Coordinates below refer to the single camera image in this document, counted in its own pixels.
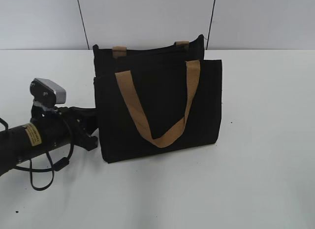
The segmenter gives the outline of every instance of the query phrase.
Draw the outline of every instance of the wall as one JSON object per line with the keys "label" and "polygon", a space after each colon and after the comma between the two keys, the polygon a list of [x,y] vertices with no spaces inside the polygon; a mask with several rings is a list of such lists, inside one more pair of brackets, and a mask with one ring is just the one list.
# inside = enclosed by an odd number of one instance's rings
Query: wall
{"label": "wall", "polygon": [[315,49],[315,0],[217,0],[211,49]]}
{"label": "wall", "polygon": [[207,34],[213,0],[80,0],[90,45],[167,46]]}
{"label": "wall", "polygon": [[[79,0],[90,48],[208,33],[213,0]],[[217,0],[210,49],[315,49],[315,0]],[[0,49],[87,49],[77,0],[0,0]]]}
{"label": "wall", "polygon": [[0,49],[87,49],[77,0],[0,0]]}

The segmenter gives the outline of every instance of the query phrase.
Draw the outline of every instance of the black canvas bag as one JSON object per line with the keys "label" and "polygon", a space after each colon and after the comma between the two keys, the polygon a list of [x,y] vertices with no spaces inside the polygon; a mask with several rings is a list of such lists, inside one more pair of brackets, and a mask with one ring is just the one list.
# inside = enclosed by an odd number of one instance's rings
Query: black canvas bag
{"label": "black canvas bag", "polygon": [[125,61],[94,79],[105,161],[216,142],[221,123],[221,60],[187,62],[185,57],[157,54],[143,62]]}
{"label": "black canvas bag", "polygon": [[113,47],[113,49],[99,49],[98,45],[93,46],[94,67],[96,77],[100,77],[110,72],[115,72],[117,64],[124,61],[134,61],[134,59],[146,59],[148,56],[170,54],[182,54],[186,61],[202,60],[204,57],[204,37],[199,35],[192,42],[179,41],[173,45],[150,49],[150,50],[129,50],[126,47]]}

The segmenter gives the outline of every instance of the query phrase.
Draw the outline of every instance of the black cable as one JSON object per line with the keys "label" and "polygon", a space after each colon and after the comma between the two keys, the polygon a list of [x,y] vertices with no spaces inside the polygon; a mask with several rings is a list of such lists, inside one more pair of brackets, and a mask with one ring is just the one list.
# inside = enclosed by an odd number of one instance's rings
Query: black cable
{"label": "black cable", "polygon": [[50,154],[49,154],[49,152],[48,152],[48,151],[46,152],[46,156],[47,156],[48,161],[49,161],[50,166],[51,166],[51,174],[52,174],[52,178],[51,178],[50,182],[49,182],[46,186],[44,186],[44,187],[36,187],[36,186],[34,186],[34,184],[33,184],[33,168],[32,168],[32,160],[30,159],[30,170],[29,170],[29,172],[30,172],[30,181],[31,181],[31,186],[32,186],[32,187],[33,187],[33,189],[34,189],[34,190],[36,190],[36,191],[44,191],[45,189],[47,189],[48,187],[50,187],[50,186],[51,186],[51,184],[54,182],[55,169],[54,169],[54,164],[53,164],[53,161],[52,161],[52,159],[51,159]]}
{"label": "black cable", "polygon": [[[68,159],[68,161],[70,160],[72,154],[73,154],[73,150],[74,150],[74,137],[73,137],[73,133],[72,130],[69,126],[69,124],[65,121],[64,118],[60,117],[63,121],[63,123],[65,124],[66,128],[68,129],[69,135],[70,135],[70,150],[68,153],[68,156],[66,157]],[[30,171],[30,168],[28,167],[22,167],[22,166],[15,166],[14,169],[16,170],[20,170],[20,171]],[[53,168],[43,168],[43,169],[37,169],[37,168],[32,168],[32,172],[37,172],[37,173],[43,173],[43,172],[50,172],[52,171]]]}
{"label": "black cable", "polygon": [[207,39],[206,50],[208,49],[209,38],[210,38],[210,31],[211,31],[211,25],[212,25],[212,20],[213,20],[213,12],[215,11],[215,5],[216,5],[216,0],[213,0],[213,7],[212,7],[211,20],[210,20],[210,25],[209,25],[209,32],[208,32],[208,39]]}
{"label": "black cable", "polygon": [[[69,124],[67,123],[67,121],[66,121],[62,116],[59,116],[59,117],[61,118],[61,120],[62,120],[63,123],[65,124],[65,126],[66,126],[66,128],[67,128],[67,130],[68,130],[68,132],[69,132],[69,135],[70,135],[70,150],[69,150],[68,156],[66,157],[66,160],[69,162],[69,160],[70,160],[70,158],[71,158],[71,156],[72,156],[72,154],[73,154],[73,150],[74,150],[74,136],[73,136],[72,130],[71,130]],[[53,164],[53,161],[52,161],[52,159],[51,159],[51,156],[50,156],[50,154],[49,154],[49,151],[46,151],[46,156],[47,156],[48,161],[49,161],[49,163],[50,163],[50,166],[51,166],[50,168],[47,168],[47,169],[33,169],[33,167],[32,167],[32,160],[31,160],[31,159],[30,159],[30,167],[29,167],[29,168],[27,168],[27,167],[21,167],[21,166],[15,166],[15,167],[14,167],[16,170],[28,171],[28,172],[30,173],[31,186],[33,187],[34,190],[37,190],[37,191],[43,191],[43,190],[47,189],[48,187],[50,187],[51,184],[52,184],[53,181],[54,181],[55,171],[59,171],[60,169],[62,169],[64,166],[67,165],[67,164],[65,164],[65,165],[62,165],[59,169],[55,169],[55,167],[58,166],[58,163],[59,163],[59,162],[62,162],[62,163],[64,164],[64,162],[63,162],[63,159],[64,159],[64,158],[62,158],[61,160],[59,160],[58,162],[56,162],[55,164]],[[43,173],[43,172],[50,172],[50,171],[51,171],[51,173],[52,173],[52,179],[51,179],[51,181],[48,183],[48,185],[46,185],[46,186],[44,186],[44,187],[40,187],[40,188],[34,186],[34,184],[33,184],[33,172]]]}
{"label": "black cable", "polygon": [[78,1],[78,5],[79,5],[79,10],[80,10],[81,21],[82,21],[82,25],[83,25],[84,34],[85,34],[85,39],[86,39],[86,41],[87,41],[88,49],[90,49],[89,42],[88,42],[88,37],[87,37],[87,33],[86,33],[86,31],[85,31],[85,26],[84,26],[84,22],[83,22],[83,16],[82,16],[82,11],[81,11],[80,2],[79,2],[79,0],[77,0],[77,1]]}

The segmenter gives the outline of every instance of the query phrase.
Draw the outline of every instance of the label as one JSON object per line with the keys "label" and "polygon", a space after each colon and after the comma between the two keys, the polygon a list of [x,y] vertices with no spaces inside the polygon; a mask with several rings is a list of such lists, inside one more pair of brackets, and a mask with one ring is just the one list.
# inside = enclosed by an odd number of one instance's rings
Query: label
{"label": "label", "polygon": [[39,134],[36,126],[34,126],[33,123],[27,123],[27,124],[23,125],[23,127],[25,128],[25,131],[30,138],[32,146],[36,146],[36,145],[39,145],[42,143],[40,134]]}

